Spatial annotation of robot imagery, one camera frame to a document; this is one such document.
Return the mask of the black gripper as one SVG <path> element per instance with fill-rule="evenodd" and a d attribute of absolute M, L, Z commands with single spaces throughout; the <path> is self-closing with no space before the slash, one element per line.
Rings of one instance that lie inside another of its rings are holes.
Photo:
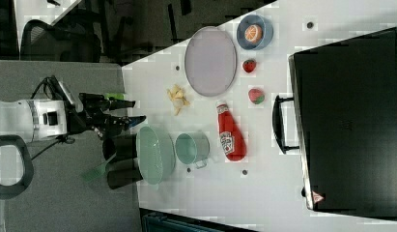
<path fill-rule="evenodd" d="M 122 108 L 135 107 L 135 101 L 115 100 L 111 101 L 104 95 L 80 93 L 80 102 L 83 109 L 77 113 L 68 115 L 68 133 L 80 134 L 84 131 L 94 131 L 99 139 L 105 138 L 105 124 L 108 121 L 109 115 L 104 114 L 106 110 L 116 110 Z M 147 117 L 141 116 L 123 116 L 112 117 L 111 124 L 121 128 L 124 131 L 129 130 L 143 123 Z"/>

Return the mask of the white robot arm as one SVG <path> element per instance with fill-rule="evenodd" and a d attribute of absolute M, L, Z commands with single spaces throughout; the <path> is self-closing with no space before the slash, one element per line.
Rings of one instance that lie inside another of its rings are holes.
<path fill-rule="evenodd" d="M 117 135 L 145 120 L 143 116 L 112 116 L 110 110 L 133 107 L 132 101 L 82 93 L 78 101 L 0 101 L 0 200 L 22 194 L 34 177 L 28 145 L 65 142 L 70 135 L 94 131 L 99 138 Z"/>

